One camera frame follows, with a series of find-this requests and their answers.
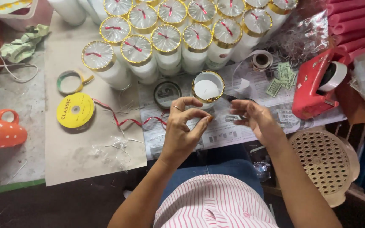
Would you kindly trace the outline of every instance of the striped shirt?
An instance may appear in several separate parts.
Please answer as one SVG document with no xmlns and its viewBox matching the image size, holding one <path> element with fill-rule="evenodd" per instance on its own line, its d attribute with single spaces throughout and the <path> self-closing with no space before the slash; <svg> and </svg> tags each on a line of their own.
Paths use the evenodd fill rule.
<svg viewBox="0 0 365 228">
<path fill-rule="evenodd" d="M 154 228 L 277 228 L 255 190 L 228 175 L 196 176 L 178 186 L 156 211 Z"/>
</svg>

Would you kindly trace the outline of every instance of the jeans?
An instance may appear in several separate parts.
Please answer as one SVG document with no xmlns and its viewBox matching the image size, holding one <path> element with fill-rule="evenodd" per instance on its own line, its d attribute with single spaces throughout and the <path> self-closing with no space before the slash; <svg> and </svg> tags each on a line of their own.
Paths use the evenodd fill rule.
<svg viewBox="0 0 365 228">
<path fill-rule="evenodd" d="M 200 161 L 196 153 L 191 153 L 167 183 L 159 205 L 180 184 L 204 174 L 224 174 L 237 178 L 253 188 L 264 199 L 256 170 L 243 144 L 235 144 L 208 150 L 205 161 Z"/>
</svg>

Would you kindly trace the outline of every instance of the polka dot mug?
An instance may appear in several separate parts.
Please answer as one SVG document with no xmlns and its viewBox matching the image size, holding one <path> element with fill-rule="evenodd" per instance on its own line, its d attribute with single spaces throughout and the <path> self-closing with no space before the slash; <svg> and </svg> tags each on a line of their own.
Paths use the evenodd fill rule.
<svg viewBox="0 0 365 228">
<path fill-rule="evenodd" d="M 12 122 L 2 120 L 5 112 L 12 112 Z M 18 125 L 18 123 L 19 116 L 17 112 L 11 109 L 0 110 L 0 148 L 13 147 L 26 141 L 28 132 L 24 127 Z"/>
</svg>

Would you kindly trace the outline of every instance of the woman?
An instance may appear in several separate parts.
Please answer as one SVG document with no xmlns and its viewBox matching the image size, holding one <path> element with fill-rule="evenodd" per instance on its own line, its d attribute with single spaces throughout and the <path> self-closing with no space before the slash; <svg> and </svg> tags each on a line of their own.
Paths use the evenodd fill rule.
<svg viewBox="0 0 365 228">
<path fill-rule="evenodd" d="M 240 148 L 225 152 L 230 156 L 226 161 L 178 169 L 213 119 L 197 108 L 185 110 L 188 105 L 200 107 L 202 103 L 193 97 L 173 101 L 159 159 L 116 210 L 108 227 L 145 228 L 150 227 L 153 218 L 154 228 L 277 227 L 262 199 L 261 185 L 252 163 L 248 157 L 237 156 Z M 245 100 L 232 101 L 231 108 L 231 114 L 247 117 L 235 124 L 251 127 L 257 139 L 266 146 L 294 226 L 342 227 L 305 173 L 270 111 Z M 186 122 L 194 117 L 201 120 L 190 131 Z"/>
</svg>

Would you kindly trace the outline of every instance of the cardboard sheet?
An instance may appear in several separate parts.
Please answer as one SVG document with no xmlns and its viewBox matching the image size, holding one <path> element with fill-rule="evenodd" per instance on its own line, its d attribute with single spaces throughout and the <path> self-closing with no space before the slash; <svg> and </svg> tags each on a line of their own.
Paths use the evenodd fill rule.
<svg viewBox="0 0 365 228">
<path fill-rule="evenodd" d="M 143 143 L 128 141 L 125 151 L 129 155 L 114 147 L 104 147 L 104 153 L 94 152 L 93 145 L 98 147 L 111 145 L 114 137 L 144 142 L 141 127 L 131 121 L 126 122 L 122 125 L 125 134 L 123 136 L 119 128 L 111 122 L 114 122 L 112 112 L 104 111 L 105 109 L 97 104 L 91 126 L 84 132 L 69 133 L 58 123 L 56 109 L 64 98 L 56 87 L 58 75 L 66 70 L 81 71 L 85 78 L 93 74 L 83 65 L 81 51 L 89 42 L 102 40 L 102 38 L 99 27 L 92 22 L 91 18 L 87 18 L 78 27 L 72 27 L 66 24 L 56 12 L 53 13 L 50 31 L 52 33 L 46 40 L 45 52 L 46 185 L 145 166 L 146 155 Z M 112 90 L 98 75 L 95 75 L 95 79 L 84 86 L 81 92 L 108 104 L 114 111 L 119 111 L 121 107 L 131 106 L 131 104 L 134 104 L 131 109 L 139 107 L 136 81 L 131 88 L 120 95 L 119 91 Z M 117 118 L 119 121 L 124 119 L 140 121 L 140 112 L 137 109 L 131 110 L 129 114 L 119 113 Z"/>
</svg>

